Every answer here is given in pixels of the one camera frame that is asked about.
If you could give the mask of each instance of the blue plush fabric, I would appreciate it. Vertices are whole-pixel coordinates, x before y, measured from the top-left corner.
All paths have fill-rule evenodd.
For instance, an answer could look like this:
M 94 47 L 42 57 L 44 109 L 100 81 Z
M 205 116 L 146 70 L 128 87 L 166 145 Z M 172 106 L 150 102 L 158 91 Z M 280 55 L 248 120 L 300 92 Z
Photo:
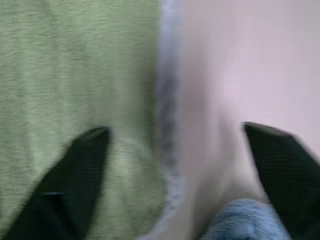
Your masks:
M 251 199 L 229 203 L 201 240 L 290 240 L 273 207 Z

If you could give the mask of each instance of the pink wall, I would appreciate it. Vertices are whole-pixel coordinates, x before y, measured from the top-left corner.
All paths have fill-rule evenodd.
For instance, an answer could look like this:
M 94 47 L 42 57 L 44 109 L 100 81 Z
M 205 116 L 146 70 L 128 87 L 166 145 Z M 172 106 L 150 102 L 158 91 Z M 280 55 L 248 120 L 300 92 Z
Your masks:
M 320 1 L 185 0 L 181 171 L 166 240 L 191 240 L 224 203 L 266 201 L 242 121 L 298 134 L 320 155 Z

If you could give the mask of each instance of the green fleece blanket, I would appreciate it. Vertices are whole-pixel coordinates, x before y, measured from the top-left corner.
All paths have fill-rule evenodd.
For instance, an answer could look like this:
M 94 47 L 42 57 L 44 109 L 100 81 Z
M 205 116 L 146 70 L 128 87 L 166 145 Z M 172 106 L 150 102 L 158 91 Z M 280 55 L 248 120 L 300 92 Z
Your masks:
M 109 126 L 112 149 L 88 239 L 133 240 L 159 218 L 154 155 L 157 0 L 3 0 L 0 232 L 71 139 Z

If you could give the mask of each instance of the blue fleece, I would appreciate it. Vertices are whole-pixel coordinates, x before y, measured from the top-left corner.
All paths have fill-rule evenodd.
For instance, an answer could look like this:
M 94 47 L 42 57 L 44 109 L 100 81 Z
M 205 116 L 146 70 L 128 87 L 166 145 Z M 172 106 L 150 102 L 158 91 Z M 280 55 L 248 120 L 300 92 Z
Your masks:
M 201 240 L 290 240 L 273 207 L 250 199 L 229 203 Z

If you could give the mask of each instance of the gray fabric edge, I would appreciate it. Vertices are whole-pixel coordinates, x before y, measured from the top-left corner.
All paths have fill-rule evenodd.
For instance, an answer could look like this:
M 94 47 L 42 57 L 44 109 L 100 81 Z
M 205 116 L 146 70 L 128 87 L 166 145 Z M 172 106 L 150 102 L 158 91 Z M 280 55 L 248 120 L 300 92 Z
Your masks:
M 155 240 L 166 230 L 184 200 L 184 178 L 178 170 L 179 69 L 182 0 L 161 0 L 160 33 L 155 83 L 156 156 L 166 181 L 161 217 L 138 240 Z

